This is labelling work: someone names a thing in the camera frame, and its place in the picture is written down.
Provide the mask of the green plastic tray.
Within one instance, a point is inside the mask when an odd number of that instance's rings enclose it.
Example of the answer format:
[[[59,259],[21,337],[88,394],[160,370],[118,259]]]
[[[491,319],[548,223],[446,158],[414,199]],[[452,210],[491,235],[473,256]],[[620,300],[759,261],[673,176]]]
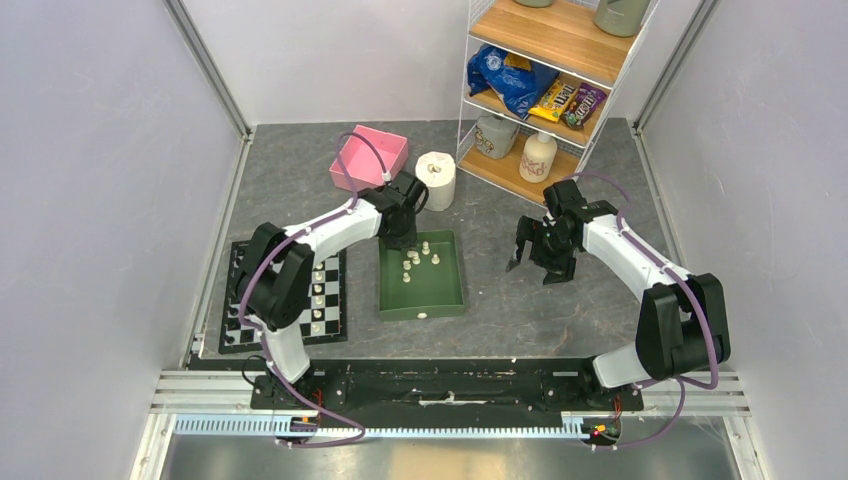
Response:
[[[431,254],[421,254],[422,242]],[[389,250],[378,242],[378,314],[383,321],[458,317],[465,312],[456,235],[451,230],[418,234],[417,258],[409,249]]]

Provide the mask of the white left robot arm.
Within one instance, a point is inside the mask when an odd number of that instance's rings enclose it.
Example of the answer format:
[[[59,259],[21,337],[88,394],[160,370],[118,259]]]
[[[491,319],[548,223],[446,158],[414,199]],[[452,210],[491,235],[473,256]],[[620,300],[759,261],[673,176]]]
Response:
[[[401,171],[307,222],[285,228],[266,222],[256,228],[233,284],[239,298],[237,318],[260,335],[268,366],[279,378],[275,394],[288,407],[304,407],[314,393],[313,381],[304,375],[310,358],[299,317],[307,308],[316,265],[371,238],[388,249],[413,247],[416,217],[428,199],[424,182]]]

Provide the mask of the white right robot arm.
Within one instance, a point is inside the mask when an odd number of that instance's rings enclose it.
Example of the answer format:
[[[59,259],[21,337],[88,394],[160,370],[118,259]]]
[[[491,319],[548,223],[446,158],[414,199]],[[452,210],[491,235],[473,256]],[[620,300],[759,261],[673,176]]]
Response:
[[[577,382],[579,400],[601,409],[618,387],[644,388],[673,378],[714,390],[719,366],[731,355],[724,290],[710,273],[693,274],[647,244],[610,202],[590,202],[566,178],[543,192],[545,215],[518,220],[507,267],[524,257],[544,269],[544,284],[574,278],[577,256],[603,262],[639,300],[634,340],[590,361]]]

